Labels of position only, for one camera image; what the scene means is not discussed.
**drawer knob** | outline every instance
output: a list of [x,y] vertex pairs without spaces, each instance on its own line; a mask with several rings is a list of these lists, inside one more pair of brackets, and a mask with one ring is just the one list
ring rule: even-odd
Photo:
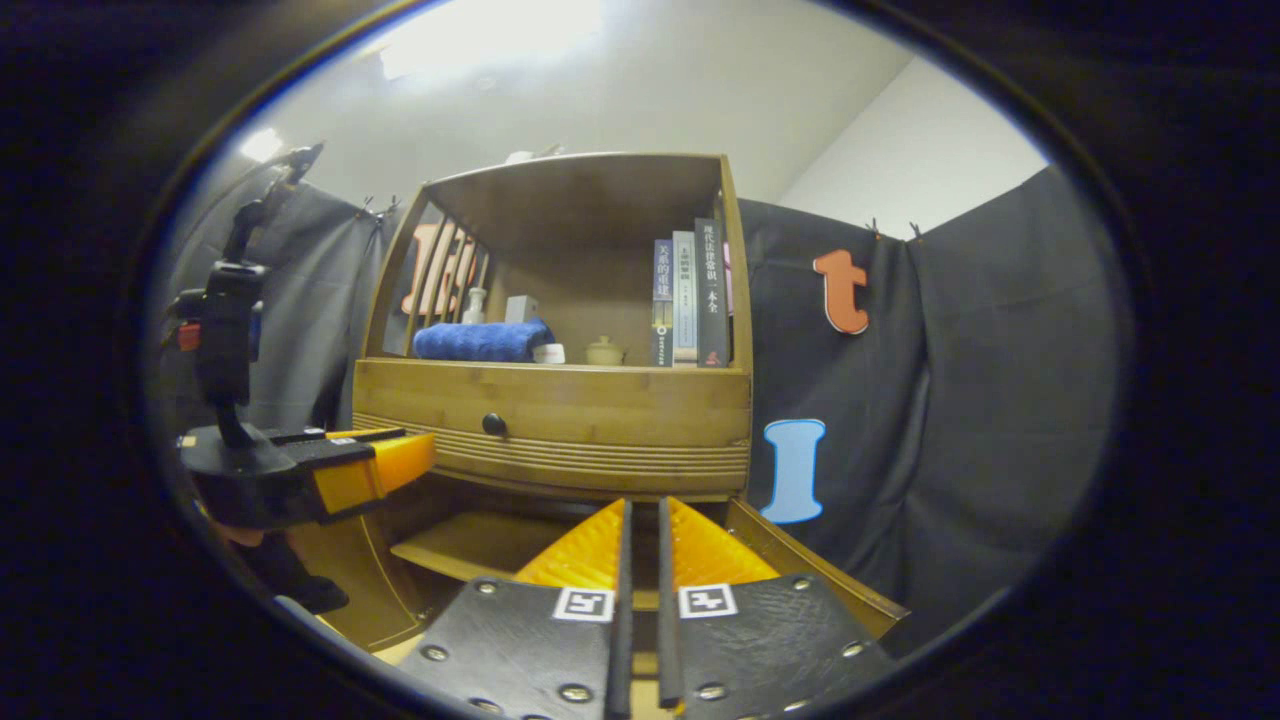
[[484,432],[492,436],[507,434],[507,421],[499,418],[497,413],[489,413],[485,415],[484,420],[480,420],[480,427],[484,428]]

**book spine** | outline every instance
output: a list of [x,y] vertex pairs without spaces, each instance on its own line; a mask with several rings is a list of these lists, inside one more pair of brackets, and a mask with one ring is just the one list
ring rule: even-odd
[[676,231],[672,249],[676,258],[676,282],[673,300],[672,366],[698,366],[698,273],[694,233]]
[[671,366],[673,261],[669,240],[653,242],[653,364]]
[[698,366],[728,365],[728,305],[724,290],[724,250],[716,220],[694,220],[698,265]]

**orange letter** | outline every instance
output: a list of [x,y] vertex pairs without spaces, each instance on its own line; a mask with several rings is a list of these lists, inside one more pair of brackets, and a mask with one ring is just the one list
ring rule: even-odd
[[867,270],[854,265],[847,250],[835,250],[813,261],[815,273],[822,274],[827,296],[827,322],[845,334],[858,334],[870,320],[865,310],[854,304],[854,286],[867,287]]

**red button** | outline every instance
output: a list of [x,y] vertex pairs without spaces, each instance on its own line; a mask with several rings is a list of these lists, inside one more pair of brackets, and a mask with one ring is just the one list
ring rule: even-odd
[[178,328],[178,350],[191,352],[200,347],[200,323],[187,323]]

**blue towel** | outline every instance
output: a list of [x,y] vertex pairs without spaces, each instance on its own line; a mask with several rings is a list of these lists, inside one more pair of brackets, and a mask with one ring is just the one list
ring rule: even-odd
[[527,323],[460,325],[440,323],[417,331],[413,355],[424,360],[483,360],[532,363],[534,348],[556,342],[541,318]]

